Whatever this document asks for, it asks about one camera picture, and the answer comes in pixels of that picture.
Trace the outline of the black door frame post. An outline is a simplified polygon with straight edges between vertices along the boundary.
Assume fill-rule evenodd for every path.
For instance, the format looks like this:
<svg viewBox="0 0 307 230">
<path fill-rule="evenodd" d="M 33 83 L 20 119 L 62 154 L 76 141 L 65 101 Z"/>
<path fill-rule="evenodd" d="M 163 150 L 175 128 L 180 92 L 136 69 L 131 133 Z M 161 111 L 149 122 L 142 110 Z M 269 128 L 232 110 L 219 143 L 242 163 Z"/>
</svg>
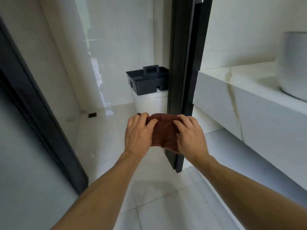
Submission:
<svg viewBox="0 0 307 230">
<path fill-rule="evenodd" d="M 172 0 L 167 113 L 191 116 L 213 0 Z"/>
</svg>

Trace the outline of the white round basin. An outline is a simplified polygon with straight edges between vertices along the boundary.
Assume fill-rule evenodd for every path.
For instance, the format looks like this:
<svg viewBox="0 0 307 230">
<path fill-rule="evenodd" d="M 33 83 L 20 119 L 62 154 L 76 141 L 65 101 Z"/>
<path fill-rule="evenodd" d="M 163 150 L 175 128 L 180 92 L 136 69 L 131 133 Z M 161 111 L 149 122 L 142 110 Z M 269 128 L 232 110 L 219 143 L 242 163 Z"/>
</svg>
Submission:
<svg viewBox="0 0 307 230">
<path fill-rule="evenodd" d="M 282 92 L 307 102 L 307 31 L 287 31 L 281 35 L 276 65 Z"/>
</svg>

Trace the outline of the person's left hand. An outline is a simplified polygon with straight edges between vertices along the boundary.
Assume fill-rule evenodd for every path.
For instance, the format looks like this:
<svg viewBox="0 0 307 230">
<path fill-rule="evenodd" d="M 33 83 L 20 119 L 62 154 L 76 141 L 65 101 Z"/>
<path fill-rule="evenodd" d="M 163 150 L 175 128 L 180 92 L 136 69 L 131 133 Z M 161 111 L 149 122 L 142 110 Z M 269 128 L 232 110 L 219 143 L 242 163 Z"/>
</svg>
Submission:
<svg viewBox="0 0 307 230">
<path fill-rule="evenodd" d="M 147 130 L 148 113 L 136 114 L 127 123 L 125 132 L 125 152 L 142 159 L 151 147 L 152 133 Z"/>
</svg>

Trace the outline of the person's right forearm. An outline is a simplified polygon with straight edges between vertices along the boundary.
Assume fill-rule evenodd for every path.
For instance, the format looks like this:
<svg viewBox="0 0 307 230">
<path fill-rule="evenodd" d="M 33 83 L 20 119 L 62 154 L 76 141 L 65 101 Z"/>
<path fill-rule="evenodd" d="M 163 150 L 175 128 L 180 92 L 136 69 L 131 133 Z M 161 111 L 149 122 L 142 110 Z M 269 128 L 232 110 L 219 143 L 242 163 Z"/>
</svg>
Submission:
<svg viewBox="0 0 307 230">
<path fill-rule="evenodd" d="M 307 230 L 307 209 L 218 163 L 210 155 L 191 163 L 248 230 Z"/>
</svg>

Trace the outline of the white toilet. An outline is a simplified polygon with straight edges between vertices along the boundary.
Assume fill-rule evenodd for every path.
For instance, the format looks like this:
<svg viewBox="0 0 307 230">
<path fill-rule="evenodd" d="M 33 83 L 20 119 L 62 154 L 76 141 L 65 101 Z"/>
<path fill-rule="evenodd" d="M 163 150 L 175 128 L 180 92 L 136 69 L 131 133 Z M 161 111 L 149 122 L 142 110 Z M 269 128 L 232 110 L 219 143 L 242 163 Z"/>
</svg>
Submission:
<svg viewBox="0 0 307 230">
<path fill-rule="evenodd" d="M 156 113 L 167 113 L 168 90 L 157 90 L 155 93 L 137 95 L 131 90 L 134 105 L 138 113 L 147 112 L 150 116 Z"/>
</svg>

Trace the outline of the dark grey plastic caddy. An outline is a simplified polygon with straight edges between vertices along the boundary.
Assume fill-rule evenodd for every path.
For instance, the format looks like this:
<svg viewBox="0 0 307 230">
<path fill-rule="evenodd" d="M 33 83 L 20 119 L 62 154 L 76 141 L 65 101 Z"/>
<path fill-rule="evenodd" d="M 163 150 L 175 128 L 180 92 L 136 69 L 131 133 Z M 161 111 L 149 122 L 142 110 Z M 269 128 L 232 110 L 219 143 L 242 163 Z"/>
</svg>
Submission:
<svg viewBox="0 0 307 230">
<path fill-rule="evenodd" d="M 169 69 L 159 66 L 144 66 L 143 69 L 127 71 L 128 83 L 138 95 L 168 90 Z"/>
</svg>

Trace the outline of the white marble vanity counter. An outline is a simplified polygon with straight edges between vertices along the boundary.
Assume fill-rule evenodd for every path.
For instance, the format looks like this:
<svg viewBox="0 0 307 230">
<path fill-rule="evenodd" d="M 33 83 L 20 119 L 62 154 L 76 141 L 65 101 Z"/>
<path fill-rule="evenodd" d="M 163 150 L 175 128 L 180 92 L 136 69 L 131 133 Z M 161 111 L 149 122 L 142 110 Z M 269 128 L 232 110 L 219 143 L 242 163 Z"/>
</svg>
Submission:
<svg viewBox="0 0 307 230">
<path fill-rule="evenodd" d="M 193 103 L 305 187 L 307 103 L 283 93 L 275 71 L 275 62 L 200 70 Z"/>
</svg>

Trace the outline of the brown cleaning cloth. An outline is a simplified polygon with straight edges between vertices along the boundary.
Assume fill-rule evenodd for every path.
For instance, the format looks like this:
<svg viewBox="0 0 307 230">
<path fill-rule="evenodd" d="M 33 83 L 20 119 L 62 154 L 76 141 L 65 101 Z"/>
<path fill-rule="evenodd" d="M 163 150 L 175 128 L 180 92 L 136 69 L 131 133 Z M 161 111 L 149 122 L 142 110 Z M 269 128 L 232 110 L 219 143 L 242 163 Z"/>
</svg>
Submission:
<svg viewBox="0 0 307 230">
<path fill-rule="evenodd" d="M 161 147 L 173 153 L 180 154 L 177 144 L 177 134 L 180 132 L 174 123 L 174 120 L 182 123 L 180 117 L 173 114 L 156 113 L 147 117 L 146 125 L 152 119 L 157 119 L 158 121 L 154 126 L 151 147 Z"/>
</svg>

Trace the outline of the person's right hand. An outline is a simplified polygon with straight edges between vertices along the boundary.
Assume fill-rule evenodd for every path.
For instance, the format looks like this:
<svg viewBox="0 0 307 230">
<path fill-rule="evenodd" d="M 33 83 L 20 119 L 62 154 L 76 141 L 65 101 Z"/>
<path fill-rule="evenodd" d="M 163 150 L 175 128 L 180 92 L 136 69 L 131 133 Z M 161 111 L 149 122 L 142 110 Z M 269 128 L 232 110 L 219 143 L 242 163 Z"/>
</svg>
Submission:
<svg viewBox="0 0 307 230">
<path fill-rule="evenodd" d="M 209 153 L 205 135 L 198 121 L 192 116 L 178 115 L 183 123 L 183 133 L 177 134 L 180 153 L 194 166 L 205 166 Z"/>
</svg>

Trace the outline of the person's left forearm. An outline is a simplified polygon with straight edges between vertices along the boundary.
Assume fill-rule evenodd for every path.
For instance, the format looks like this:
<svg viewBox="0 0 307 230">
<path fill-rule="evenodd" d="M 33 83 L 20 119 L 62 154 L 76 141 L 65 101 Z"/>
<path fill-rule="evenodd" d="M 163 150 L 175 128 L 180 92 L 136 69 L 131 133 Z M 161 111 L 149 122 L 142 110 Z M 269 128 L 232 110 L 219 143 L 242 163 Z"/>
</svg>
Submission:
<svg viewBox="0 0 307 230">
<path fill-rule="evenodd" d="M 125 150 L 110 170 L 88 187 L 51 230 L 113 230 L 129 183 L 148 150 Z"/>
</svg>

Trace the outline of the black framed glass door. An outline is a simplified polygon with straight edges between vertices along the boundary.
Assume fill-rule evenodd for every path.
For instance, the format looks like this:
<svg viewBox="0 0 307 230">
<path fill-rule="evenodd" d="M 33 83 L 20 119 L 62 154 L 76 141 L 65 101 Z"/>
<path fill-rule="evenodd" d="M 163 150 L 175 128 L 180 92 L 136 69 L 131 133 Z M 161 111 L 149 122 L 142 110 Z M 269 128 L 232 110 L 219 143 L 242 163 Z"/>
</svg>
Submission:
<svg viewBox="0 0 307 230">
<path fill-rule="evenodd" d="M 0 230 L 49 230 L 88 177 L 0 17 Z"/>
</svg>

